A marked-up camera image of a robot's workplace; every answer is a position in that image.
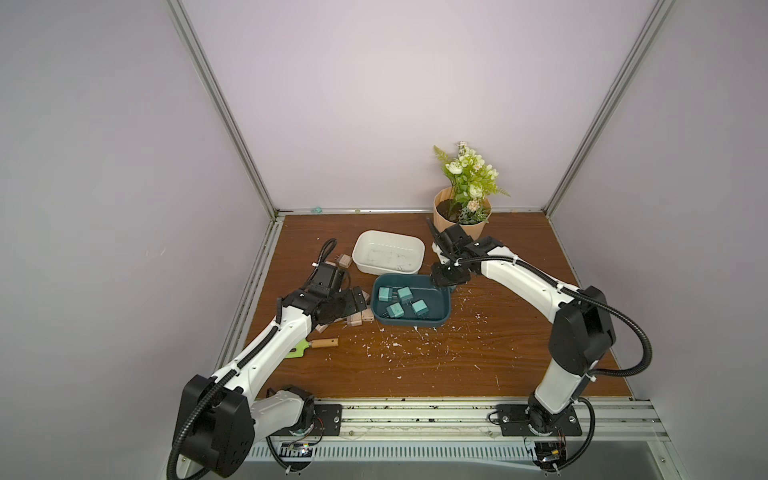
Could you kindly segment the white plastic storage box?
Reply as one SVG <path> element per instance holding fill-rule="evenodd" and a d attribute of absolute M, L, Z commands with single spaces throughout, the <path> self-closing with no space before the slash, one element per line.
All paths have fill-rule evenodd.
<path fill-rule="evenodd" d="M 416 237 L 368 230 L 358 237 L 352 259 L 362 273 L 417 274 L 424 254 L 425 244 Z"/>

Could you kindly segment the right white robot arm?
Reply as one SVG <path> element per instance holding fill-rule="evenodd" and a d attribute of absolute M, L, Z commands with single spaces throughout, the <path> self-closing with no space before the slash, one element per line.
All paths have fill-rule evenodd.
<path fill-rule="evenodd" d="M 458 225 L 443 231 L 431 220 L 427 225 L 433 237 L 433 251 L 438 255 L 430 273 L 435 286 L 458 286 L 473 275 L 482 276 L 528 302 L 551 324 L 551 361 L 526 408 L 528 429 L 533 434 L 551 435 L 566 410 L 596 377 L 632 377 L 651 365 L 650 338 L 637 322 L 608 305 L 601 290 L 581 289 L 561 281 L 492 237 L 475 240 Z M 598 366 L 616 342 L 614 319 L 623 322 L 641 345 L 641 358 L 632 367 Z"/>

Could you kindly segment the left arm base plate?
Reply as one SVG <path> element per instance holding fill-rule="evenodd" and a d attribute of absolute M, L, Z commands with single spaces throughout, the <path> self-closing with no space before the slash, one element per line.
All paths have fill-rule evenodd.
<path fill-rule="evenodd" d="M 343 406 L 341 404 L 315 404 L 312 412 L 302 413 L 296 424 L 276 431 L 274 436 L 293 438 L 305 435 L 337 437 L 340 435 L 342 419 Z"/>

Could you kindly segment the teal plastic storage box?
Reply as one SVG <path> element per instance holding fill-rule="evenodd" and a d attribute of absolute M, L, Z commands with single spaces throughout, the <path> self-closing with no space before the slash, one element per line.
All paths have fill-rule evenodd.
<path fill-rule="evenodd" d="M 436 287 L 429 275 L 389 273 L 373 284 L 371 310 L 389 326 L 437 328 L 451 314 L 452 289 Z"/>

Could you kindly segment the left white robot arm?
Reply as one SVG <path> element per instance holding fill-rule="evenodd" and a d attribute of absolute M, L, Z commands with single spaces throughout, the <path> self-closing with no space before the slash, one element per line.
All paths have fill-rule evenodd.
<path fill-rule="evenodd" d="M 307 427 L 314 398 L 289 387 L 266 399 L 258 394 L 291 350 L 319 325 L 366 308 L 358 287 L 344 285 L 347 271 L 316 263 L 304 285 L 278 298 L 273 319 L 244 350 L 208 377 L 196 375 L 183 388 L 165 475 L 179 476 L 179 463 L 198 465 L 193 478 L 208 473 L 227 478 L 251 447 L 289 427 Z"/>

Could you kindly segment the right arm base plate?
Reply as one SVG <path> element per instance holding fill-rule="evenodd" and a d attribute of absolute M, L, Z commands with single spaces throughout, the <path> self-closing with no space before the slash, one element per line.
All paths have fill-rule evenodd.
<path fill-rule="evenodd" d="M 552 414 L 543 407 L 498 404 L 495 417 L 504 437 L 581 436 L 583 430 L 572 405 Z"/>

